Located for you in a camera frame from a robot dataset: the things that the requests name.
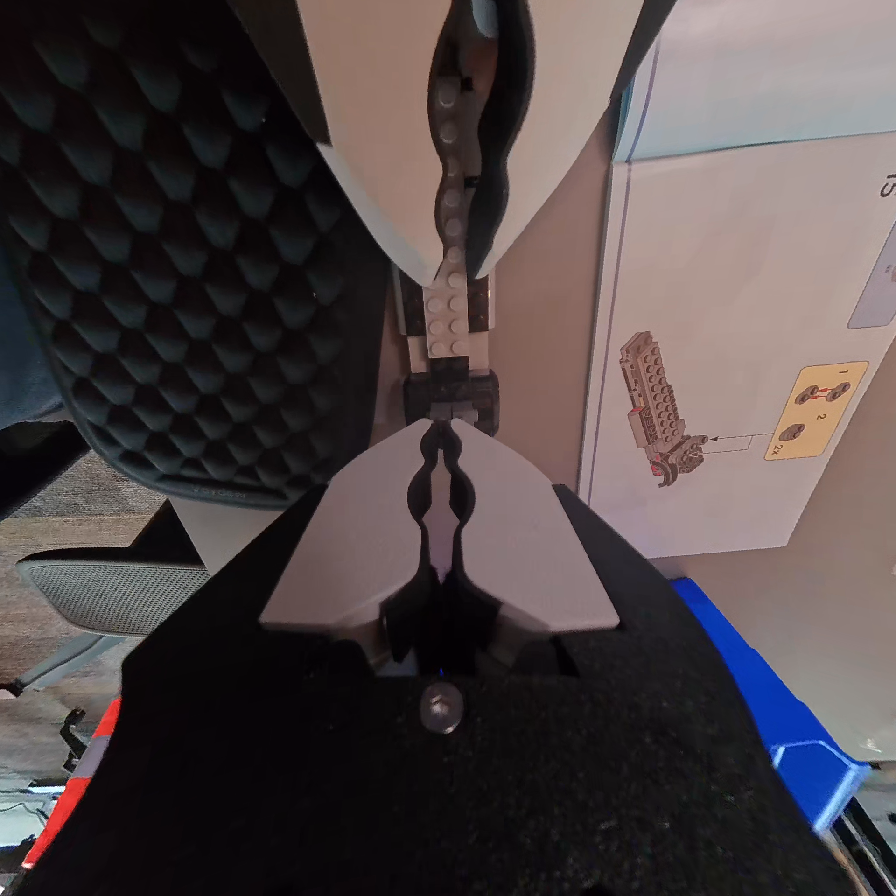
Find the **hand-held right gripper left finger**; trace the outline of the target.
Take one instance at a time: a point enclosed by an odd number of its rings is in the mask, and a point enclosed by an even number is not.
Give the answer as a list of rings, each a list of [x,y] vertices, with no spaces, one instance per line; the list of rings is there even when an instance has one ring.
[[[440,428],[419,420],[359,455],[330,482],[260,624],[357,643],[372,666],[415,649],[433,589],[424,517]]]

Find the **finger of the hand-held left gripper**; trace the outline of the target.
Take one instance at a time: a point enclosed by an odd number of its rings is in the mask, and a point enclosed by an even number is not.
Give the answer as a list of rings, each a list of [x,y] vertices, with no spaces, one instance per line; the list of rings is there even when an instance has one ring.
[[[230,7],[377,244],[421,286],[442,263],[429,83],[451,2]]]
[[[630,84],[674,1],[495,2],[497,62],[477,141],[468,268],[490,273]]]

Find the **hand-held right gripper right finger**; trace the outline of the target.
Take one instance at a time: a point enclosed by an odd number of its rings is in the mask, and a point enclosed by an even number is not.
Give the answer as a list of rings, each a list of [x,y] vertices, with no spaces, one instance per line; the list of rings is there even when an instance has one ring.
[[[550,480],[463,420],[448,423],[452,572],[474,650],[509,668],[531,644],[620,618]]]

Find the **grey and black lego vehicle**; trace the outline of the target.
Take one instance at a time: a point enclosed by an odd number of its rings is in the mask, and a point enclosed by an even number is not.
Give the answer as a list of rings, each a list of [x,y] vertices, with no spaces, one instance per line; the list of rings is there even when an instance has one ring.
[[[499,429],[497,374],[488,333],[494,323],[491,275],[476,276],[466,248],[469,214],[482,173],[478,125],[497,61],[497,29],[476,2],[453,2],[434,51],[427,92],[431,136],[442,174],[434,222],[442,261],[427,286],[395,268],[399,332],[408,343],[402,386],[407,423],[464,420],[486,435]]]

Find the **lego instruction booklet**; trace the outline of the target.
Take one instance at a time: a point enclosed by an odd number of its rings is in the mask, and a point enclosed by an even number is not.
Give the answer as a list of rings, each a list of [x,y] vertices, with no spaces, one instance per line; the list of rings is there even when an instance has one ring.
[[[895,3],[677,2],[623,95],[579,495],[784,546],[894,339]]]

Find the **blue plastic bin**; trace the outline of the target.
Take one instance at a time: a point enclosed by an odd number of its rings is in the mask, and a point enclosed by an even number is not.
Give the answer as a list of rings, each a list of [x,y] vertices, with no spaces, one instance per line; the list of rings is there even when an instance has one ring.
[[[772,767],[815,834],[826,834],[868,778],[871,765],[840,749],[808,706],[693,580],[674,579],[671,585],[727,664],[755,719]]]

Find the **grey mesh office chair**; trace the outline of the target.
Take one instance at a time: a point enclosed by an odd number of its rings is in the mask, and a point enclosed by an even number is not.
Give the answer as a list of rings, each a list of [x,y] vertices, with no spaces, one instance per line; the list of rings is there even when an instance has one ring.
[[[210,578],[203,564],[151,559],[129,548],[41,552],[16,569],[80,633],[2,684],[3,699],[52,686],[121,642],[152,633]]]

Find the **black honeycomb seat cushion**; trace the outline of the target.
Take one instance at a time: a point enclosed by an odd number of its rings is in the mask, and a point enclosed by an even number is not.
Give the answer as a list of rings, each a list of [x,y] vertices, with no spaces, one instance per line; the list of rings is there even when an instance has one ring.
[[[281,511],[371,439],[390,262],[229,2],[2,2],[2,242],[95,453]]]

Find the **orange safety vest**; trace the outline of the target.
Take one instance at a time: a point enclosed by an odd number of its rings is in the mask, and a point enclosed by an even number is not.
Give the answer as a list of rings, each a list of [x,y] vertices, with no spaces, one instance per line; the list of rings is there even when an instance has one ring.
[[[23,860],[22,868],[30,870],[35,867],[39,858],[45,854],[83,798],[106,752],[106,747],[118,722],[120,708],[121,695],[118,694],[98,723],[84,754],[78,760],[62,794],[57,799],[46,826]]]

